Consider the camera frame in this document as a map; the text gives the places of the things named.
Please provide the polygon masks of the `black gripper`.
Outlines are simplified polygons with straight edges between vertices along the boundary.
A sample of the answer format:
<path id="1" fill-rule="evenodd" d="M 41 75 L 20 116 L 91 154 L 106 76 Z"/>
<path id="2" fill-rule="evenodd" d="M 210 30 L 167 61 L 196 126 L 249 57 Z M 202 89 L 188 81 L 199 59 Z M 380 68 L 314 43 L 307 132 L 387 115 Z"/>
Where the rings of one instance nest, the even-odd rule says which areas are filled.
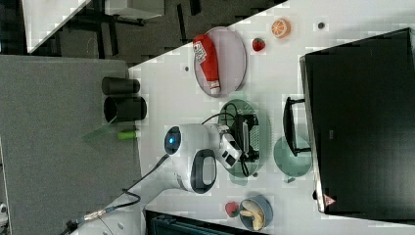
<path id="1" fill-rule="evenodd" d="M 255 162 L 259 159 L 259 151 L 255 150 L 251 144 L 251 130 L 258 125 L 255 115 L 240 115 L 234 117 L 231 125 L 232 134 L 249 162 Z"/>

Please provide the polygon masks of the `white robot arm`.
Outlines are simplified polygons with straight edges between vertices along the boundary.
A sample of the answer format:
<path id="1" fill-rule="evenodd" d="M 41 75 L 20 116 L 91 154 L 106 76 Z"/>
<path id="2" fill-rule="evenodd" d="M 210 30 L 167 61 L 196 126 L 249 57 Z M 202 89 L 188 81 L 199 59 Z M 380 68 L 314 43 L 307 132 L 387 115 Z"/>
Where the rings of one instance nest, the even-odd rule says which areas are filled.
<path id="1" fill-rule="evenodd" d="M 251 137 L 258 132 L 254 115 L 221 113 L 218 123 L 172 126 L 164 136 L 165 155 L 136 184 L 105 208 L 67 223 L 69 235 L 145 235 L 145 207 L 162 191 L 196 194 L 214 185 L 217 166 L 245 177 L 247 163 L 259 158 Z"/>

